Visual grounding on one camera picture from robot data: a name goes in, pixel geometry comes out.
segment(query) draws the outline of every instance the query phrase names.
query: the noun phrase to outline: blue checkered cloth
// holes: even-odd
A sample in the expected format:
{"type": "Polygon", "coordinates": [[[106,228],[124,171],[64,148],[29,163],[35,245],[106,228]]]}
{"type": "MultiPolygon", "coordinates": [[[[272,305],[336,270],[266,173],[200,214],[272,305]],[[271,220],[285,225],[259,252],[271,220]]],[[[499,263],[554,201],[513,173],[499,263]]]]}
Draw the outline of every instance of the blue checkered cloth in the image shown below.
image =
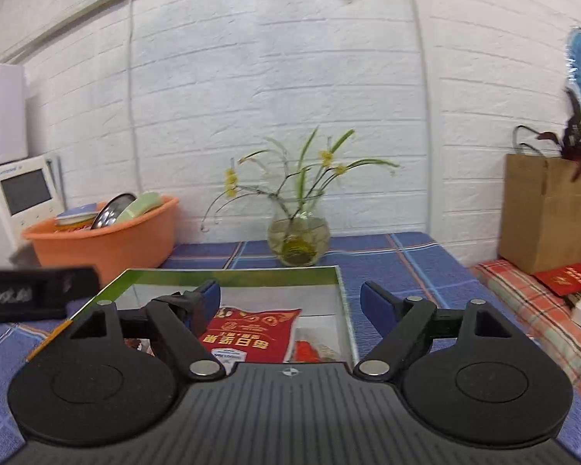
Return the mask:
{"type": "MultiPolygon", "coordinates": [[[[419,232],[332,239],[319,265],[338,265],[349,300],[360,356],[381,336],[364,317],[359,291],[366,280],[378,282],[400,298],[423,296],[440,307],[463,308],[480,298],[514,320],[512,314],[438,243],[419,232]]],[[[166,269],[246,269],[280,267],[264,241],[178,245],[162,265],[166,269]]],[[[6,390],[11,377],[57,322],[0,325],[0,461],[22,444],[9,414],[6,390]]],[[[575,395],[559,440],[581,458],[581,398],[575,395]]]]}

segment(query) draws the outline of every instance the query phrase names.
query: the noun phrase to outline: silver screw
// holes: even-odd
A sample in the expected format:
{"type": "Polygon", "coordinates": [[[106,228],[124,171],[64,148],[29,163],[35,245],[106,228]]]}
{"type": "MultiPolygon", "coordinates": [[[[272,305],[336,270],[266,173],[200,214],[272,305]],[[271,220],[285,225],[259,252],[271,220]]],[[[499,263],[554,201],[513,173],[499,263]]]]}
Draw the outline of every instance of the silver screw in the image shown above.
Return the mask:
{"type": "Polygon", "coordinates": [[[213,375],[220,369],[217,362],[212,360],[198,360],[189,366],[189,370],[195,375],[213,375]]]}
{"type": "Polygon", "coordinates": [[[359,364],[359,370],[366,375],[383,375],[390,370],[390,366],[382,360],[366,360],[359,364]]]}

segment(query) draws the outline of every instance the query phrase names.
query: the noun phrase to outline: stainless steel bowl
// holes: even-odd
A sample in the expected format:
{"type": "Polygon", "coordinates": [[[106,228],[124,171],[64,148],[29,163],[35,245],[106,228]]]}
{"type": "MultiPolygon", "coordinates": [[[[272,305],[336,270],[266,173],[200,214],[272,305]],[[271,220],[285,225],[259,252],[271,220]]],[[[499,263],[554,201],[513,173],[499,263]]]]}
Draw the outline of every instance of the stainless steel bowl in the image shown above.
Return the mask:
{"type": "Polygon", "coordinates": [[[126,193],[120,194],[112,199],[105,207],[99,212],[99,215],[95,217],[91,229],[100,229],[102,227],[109,227],[118,218],[118,215],[127,208],[131,203],[136,200],[133,194],[126,193]]]}

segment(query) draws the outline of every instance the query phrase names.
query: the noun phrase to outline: red plaid cloth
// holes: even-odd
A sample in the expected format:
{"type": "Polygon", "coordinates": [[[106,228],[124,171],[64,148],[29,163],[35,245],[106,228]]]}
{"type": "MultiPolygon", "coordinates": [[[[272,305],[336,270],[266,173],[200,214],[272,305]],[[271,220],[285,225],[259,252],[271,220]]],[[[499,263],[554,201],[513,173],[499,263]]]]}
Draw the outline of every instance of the red plaid cloth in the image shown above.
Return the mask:
{"type": "Polygon", "coordinates": [[[564,300],[506,260],[484,262],[471,271],[529,327],[581,395],[581,327],[570,319],[564,300]]]}

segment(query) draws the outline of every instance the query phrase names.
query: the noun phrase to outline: red paper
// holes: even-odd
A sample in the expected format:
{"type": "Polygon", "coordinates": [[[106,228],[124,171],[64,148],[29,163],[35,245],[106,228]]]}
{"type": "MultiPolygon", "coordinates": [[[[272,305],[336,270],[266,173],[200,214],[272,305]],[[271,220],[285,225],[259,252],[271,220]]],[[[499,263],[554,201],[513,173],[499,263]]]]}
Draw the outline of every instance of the red paper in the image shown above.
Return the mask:
{"type": "Polygon", "coordinates": [[[229,370],[235,362],[282,363],[300,309],[252,313],[221,307],[200,342],[229,370]]]}
{"type": "Polygon", "coordinates": [[[536,273],[534,276],[559,297],[581,292],[581,262],[536,273]]]}

